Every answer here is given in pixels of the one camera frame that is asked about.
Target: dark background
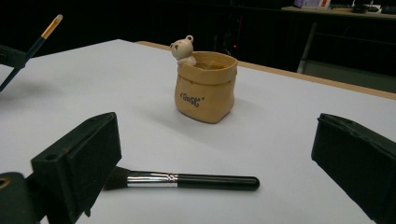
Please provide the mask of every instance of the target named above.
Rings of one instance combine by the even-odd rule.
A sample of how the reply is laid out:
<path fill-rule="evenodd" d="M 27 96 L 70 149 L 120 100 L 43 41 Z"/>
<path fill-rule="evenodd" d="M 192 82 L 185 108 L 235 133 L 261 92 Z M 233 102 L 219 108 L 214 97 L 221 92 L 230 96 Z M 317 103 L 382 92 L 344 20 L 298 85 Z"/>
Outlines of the dark background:
<path fill-rule="evenodd" d="M 0 45 L 26 52 L 63 14 L 35 57 L 113 39 L 170 45 L 193 35 L 194 50 L 230 53 L 239 61 L 295 72 L 317 21 L 308 59 L 395 76 L 396 19 L 280 10 L 292 4 L 292 0 L 15 0 L 2 7 Z"/>

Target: tan pot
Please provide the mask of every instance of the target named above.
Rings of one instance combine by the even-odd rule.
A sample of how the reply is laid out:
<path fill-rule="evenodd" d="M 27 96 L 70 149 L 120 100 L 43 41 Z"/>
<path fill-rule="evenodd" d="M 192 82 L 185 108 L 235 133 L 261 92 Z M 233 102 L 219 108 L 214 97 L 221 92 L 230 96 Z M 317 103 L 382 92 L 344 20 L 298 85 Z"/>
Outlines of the tan pot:
<path fill-rule="evenodd" d="M 217 123 L 233 108 L 233 87 L 238 61 L 212 51 L 195 51 L 196 65 L 177 68 L 175 102 L 184 115 Z"/>

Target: small brush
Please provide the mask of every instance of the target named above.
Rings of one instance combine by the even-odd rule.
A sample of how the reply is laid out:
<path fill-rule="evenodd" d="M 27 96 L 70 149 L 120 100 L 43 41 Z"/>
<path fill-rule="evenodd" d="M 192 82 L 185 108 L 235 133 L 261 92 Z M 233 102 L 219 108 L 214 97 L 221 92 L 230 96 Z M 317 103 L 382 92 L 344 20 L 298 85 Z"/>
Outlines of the small brush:
<path fill-rule="evenodd" d="M 104 190 L 129 187 L 256 190 L 259 186 L 260 180 L 255 176 L 171 174 L 131 171 L 116 166 L 107 179 Z"/>
<path fill-rule="evenodd" d="M 52 23 L 47 27 L 47 29 L 43 32 L 43 34 L 37 39 L 37 41 L 33 44 L 32 47 L 29 48 L 29 50 L 26 53 L 26 62 L 29 61 L 33 55 L 40 49 L 40 47 L 44 44 L 44 42 L 47 40 L 47 38 L 52 34 L 52 32 L 55 30 L 55 28 L 59 25 L 61 20 L 64 18 L 63 15 L 59 14 L 53 21 Z M 11 73 L 8 75 L 8 77 L 4 80 L 3 84 L 0 85 L 0 91 L 3 91 L 3 89 L 8 85 L 8 83 L 14 78 L 19 72 L 20 68 L 14 68 Z"/>

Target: table edge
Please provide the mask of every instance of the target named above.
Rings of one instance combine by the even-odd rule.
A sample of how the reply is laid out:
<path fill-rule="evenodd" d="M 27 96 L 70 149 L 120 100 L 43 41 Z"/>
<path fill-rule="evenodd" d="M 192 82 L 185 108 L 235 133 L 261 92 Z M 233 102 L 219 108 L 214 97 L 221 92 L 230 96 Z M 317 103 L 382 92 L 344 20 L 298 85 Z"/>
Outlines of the table edge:
<path fill-rule="evenodd" d="M 153 42 L 136 41 L 135 43 L 144 45 L 144 46 L 148 46 L 148 47 L 153 47 L 156 49 L 170 50 L 169 46 L 165 46 L 165 45 L 157 44 L 157 43 L 153 43 Z M 388 92 L 388 91 L 379 91 L 379 90 L 370 89 L 370 88 L 366 88 L 366 87 L 362 87 L 362 86 L 347 84 L 344 82 L 333 81 L 333 80 L 329 80 L 329 79 L 325 79 L 325 78 L 321 78 L 321 77 L 311 77 L 308 75 L 293 73 L 290 71 L 267 67 L 264 65 L 258 65 L 255 63 L 238 62 L 238 65 L 242 66 L 242 67 L 246 67 L 246 68 L 263 71 L 263 72 L 268 72 L 268 73 L 272 73 L 272 74 L 276 74 L 276 75 L 285 76 L 285 77 L 298 78 L 301 80 L 315 82 L 315 83 L 332 86 L 332 87 L 336 87 L 336 88 L 341 88 L 344 90 L 356 91 L 356 92 L 366 93 L 366 94 L 379 96 L 379 97 L 383 97 L 383 98 L 388 98 L 391 100 L 396 100 L 396 93 L 392 93 L 392 92 Z"/>

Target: white table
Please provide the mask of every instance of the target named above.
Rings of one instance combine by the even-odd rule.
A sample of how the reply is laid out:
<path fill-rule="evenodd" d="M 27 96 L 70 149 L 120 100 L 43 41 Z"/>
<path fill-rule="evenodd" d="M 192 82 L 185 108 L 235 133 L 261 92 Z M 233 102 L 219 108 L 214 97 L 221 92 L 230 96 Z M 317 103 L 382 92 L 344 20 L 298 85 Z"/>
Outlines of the white table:
<path fill-rule="evenodd" d="M 1 78 L 10 70 L 0 66 Z M 122 40 L 33 58 L 0 93 L 0 173 L 28 176 L 30 159 L 113 111 L 121 167 L 255 175 L 262 184 L 103 191 L 78 223 L 374 223 L 310 154 L 320 113 L 396 141 L 395 100 L 239 66 L 233 110 L 206 124 L 177 111 L 176 78 L 170 51 Z"/>

